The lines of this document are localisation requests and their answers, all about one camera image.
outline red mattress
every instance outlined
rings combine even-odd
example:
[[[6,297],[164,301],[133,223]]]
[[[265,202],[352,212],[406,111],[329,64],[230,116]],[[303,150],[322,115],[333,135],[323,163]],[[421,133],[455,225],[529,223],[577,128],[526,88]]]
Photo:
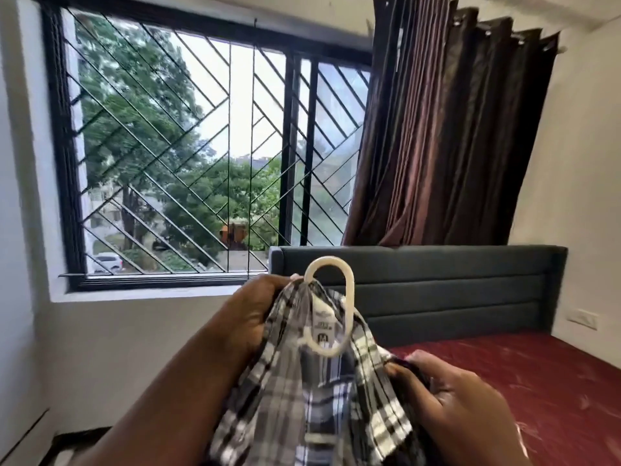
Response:
[[[507,399],[535,466],[621,465],[621,370],[546,334],[447,340],[431,352]]]

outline upholstered headboard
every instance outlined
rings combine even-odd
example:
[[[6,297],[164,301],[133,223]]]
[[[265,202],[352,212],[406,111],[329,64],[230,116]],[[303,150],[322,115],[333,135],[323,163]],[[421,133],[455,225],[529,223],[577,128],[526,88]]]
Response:
[[[506,247],[272,247],[269,272],[304,274],[315,258],[345,260],[355,305],[378,343],[408,345],[518,330],[550,331],[567,249]],[[315,277],[344,292],[337,268]]]

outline black and white checkered shirt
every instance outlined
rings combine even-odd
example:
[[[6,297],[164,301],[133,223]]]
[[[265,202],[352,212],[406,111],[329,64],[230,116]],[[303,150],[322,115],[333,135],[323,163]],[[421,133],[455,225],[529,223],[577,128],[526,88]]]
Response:
[[[412,423],[384,371],[381,350],[359,313],[350,347],[325,358],[298,340],[312,324],[312,294],[345,317],[341,295],[318,282],[291,282],[265,323],[259,354],[225,402],[206,463],[221,466],[379,465],[406,445],[425,462]],[[336,339],[342,341],[342,327]]]

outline black window frame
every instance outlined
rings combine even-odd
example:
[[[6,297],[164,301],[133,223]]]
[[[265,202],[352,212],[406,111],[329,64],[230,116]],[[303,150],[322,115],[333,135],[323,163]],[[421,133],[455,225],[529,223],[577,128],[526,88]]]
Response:
[[[82,230],[82,204],[77,177],[77,159],[71,130],[71,99],[66,72],[66,52],[64,46],[62,10],[75,8],[87,12],[96,12],[129,21],[146,23],[161,28],[195,33],[223,41],[243,43],[259,48],[274,49],[285,54],[285,111],[283,122],[283,144],[289,137],[282,152],[281,199],[291,188],[295,179],[295,167],[288,167],[292,162],[294,151],[291,138],[295,135],[291,124],[297,124],[293,116],[298,110],[292,107],[299,89],[299,75],[302,58],[311,61],[311,69],[316,70],[319,62],[337,62],[342,66],[352,66],[370,70],[371,50],[359,50],[326,42],[314,41],[295,35],[254,27],[241,23],[226,21],[206,15],[185,12],[175,8],[139,2],[136,0],[40,0],[42,6],[43,44],[47,66],[47,78],[50,93],[50,115],[55,151],[55,163],[58,179],[61,225],[69,291],[95,291],[108,289],[144,289],[144,288],[179,288],[189,286],[219,286],[241,284],[252,276],[252,272],[239,275],[231,273],[201,274],[154,274],[114,276],[113,278],[90,278],[87,273],[86,251]],[[316,97],[315,89],[310,96]],[[309,124],[315,118],[309,115]],[[307,145],[307,156],[312,156],[312,140]],[[302,217],[302,229],[308,229],[308,209],[311,189],[310,175],[304,180],[304,206],[306,215]],[[279,245],[286,245],[285,238],[291,240],[291,220],[293,193],[283,199],[285,205],[279,211]],[[305,245],[307,235],[302,235],[300,244]]]

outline wall switch plate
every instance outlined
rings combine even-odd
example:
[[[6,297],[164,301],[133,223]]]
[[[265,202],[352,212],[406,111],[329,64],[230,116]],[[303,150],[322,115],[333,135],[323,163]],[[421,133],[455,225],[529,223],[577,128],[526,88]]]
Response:
[[[573,309],[567,312],[567,320],[576,322],[581,326],[588,327],[589,329],[597,330],[598,315],[583,311],[582,309]]]

